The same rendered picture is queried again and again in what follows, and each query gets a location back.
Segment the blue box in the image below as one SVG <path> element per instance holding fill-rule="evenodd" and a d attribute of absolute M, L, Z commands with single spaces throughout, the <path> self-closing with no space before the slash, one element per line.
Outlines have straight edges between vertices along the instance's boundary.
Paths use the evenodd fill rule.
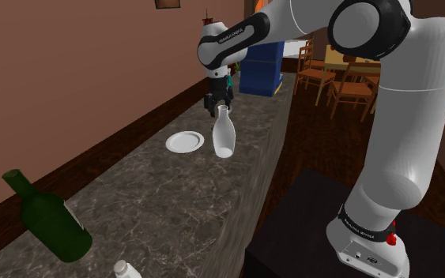
<path fill-rule="evenodd" d="M 272 97 L 282 82 L 281 62 L 285 42 L 266 43 L 248 48 L 241 61 L 239 92 Z"/>

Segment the small white bottle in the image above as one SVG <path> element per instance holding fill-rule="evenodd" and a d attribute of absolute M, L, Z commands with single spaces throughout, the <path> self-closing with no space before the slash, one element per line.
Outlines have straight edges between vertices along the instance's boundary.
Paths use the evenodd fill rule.
<path fill-rule="evenodd" d="M 116 278 L 142 278 L 140 272 L 125 260 L 115 263 L 114 273 Z"/>

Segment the yellow dining table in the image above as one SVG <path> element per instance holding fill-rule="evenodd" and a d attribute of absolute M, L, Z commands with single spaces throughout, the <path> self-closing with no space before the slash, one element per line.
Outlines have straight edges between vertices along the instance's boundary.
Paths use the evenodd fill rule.
<path fill-rule="evenodd" d="M 348 63 L 343 61 L 344 55 L 331 49 L 331 45 L 326 45 L 326 55 L 324 60 L 324 70 L 346 70 Z"/>

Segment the wooden chair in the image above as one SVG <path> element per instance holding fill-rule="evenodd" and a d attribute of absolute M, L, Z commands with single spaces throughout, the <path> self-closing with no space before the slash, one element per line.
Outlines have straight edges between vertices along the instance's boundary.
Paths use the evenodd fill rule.
<path fill-rule="evenodd" d="M 333 81 L 329 85 L 328 99 L 326 105 L 334 100 L 330 119 L 335 115 L 335 111 L 339 103 L 352 103 L 355 107 L 357 104 L 364 104 L 365 109 L 361 115 L 360 121 L 364 121 L 366 114 L 375 98 L 375 94 L 379 87 L 379 81 L 370 82 L 347 82 L 347 77 L 380 77 L 381 65 L 376 62 L 350 62 L 345 70 L 345 74 L 341 81 Z"/>
<path fill-rule="evenodd" d="M 315 105 L 318 105 L 323 87 L 334 81 L 335 73 L 325 69 L 324 61 L 313 59 L 313 50 L 313 39 L 309 39 L 299 50 L 293 94 L 297 93 L 298 85 L 302 82 L 304 89 L 307 89 L 308 85 L 316 85 L 319 87 L 319 92 Z"/>

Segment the white vase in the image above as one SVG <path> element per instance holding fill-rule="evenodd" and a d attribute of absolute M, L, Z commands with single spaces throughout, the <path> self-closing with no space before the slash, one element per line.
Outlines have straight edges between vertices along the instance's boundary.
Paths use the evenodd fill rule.
<path fill-rule="evenodd" d="M 218 106 L 218 118 L 213 126 L 213 147 L 220 158 L 233 155 L 236 143 L 236 132 L 232 120 L 229 118 L 229 108 Z"/>

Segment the white plate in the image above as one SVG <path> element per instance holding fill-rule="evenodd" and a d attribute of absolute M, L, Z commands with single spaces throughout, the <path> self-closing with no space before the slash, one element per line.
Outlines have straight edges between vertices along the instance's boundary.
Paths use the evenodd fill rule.
<path fill-rule="evenodd" d="M 174 153 L 184 154 L 201 148 L 205 138 L 195 131 L 181 131 L 171 135 L 165 142 L 166 148 Z"/>

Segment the dark robot stand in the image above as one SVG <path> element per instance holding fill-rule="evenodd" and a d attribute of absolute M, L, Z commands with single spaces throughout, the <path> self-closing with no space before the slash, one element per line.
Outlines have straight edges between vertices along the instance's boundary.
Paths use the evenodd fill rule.
<path fill-rule="evenodd" d="M 303 169 L 245 250 L 243 278 L 372 278 L 341 263 L 326 238 L 350 188 Z M 401 212 L 409 278 L 445 278 L 445 227 Z"/>

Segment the dark green bottle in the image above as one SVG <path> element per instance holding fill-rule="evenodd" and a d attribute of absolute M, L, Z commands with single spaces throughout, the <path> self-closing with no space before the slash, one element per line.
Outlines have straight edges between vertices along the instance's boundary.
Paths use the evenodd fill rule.
<path fill-rule="evenodd" d="M 92 236 L 60 196 L 38 191 L 18 169 L 2 178 L 21 198 L 21 222 L 60 261 L 74 262 L 88 253 Z"/>

